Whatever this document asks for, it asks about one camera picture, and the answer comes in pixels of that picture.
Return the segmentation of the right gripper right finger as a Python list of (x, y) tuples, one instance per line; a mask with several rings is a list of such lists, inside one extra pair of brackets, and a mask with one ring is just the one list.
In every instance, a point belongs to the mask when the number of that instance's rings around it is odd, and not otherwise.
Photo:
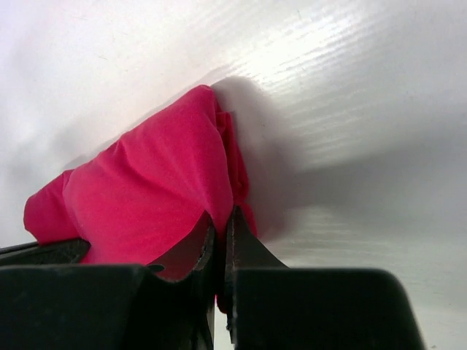
[(290, 268), (228, 221), (223, 292), (236, 349), (423, 349), (406, 291), (373, 268)]

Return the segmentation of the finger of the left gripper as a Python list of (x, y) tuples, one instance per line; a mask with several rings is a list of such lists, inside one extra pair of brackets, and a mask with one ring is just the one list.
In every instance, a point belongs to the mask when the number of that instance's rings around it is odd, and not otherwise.
[(81, 238), (43, 245), (33, 242), (9, 246), (1, 248), (1, 266), (75, 264), (89, 249), (90, 244)]

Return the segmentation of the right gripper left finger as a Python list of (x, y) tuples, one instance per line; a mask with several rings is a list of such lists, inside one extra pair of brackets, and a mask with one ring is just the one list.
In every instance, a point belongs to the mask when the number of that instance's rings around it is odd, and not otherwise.
[(215, 228), (147, 265), (1, 266), (3, 349), (212, 349)]

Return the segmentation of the pink t shirt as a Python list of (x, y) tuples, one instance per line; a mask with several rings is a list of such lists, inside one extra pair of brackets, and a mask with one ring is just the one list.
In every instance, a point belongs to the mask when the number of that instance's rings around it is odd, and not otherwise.
[(223, 238), (235, 206), (251, 228), (249, 180), (229, 113), (200, 85), (27, 201), (41, 244), (81, 238), (87, 264), (147, 265), (208, 214)]

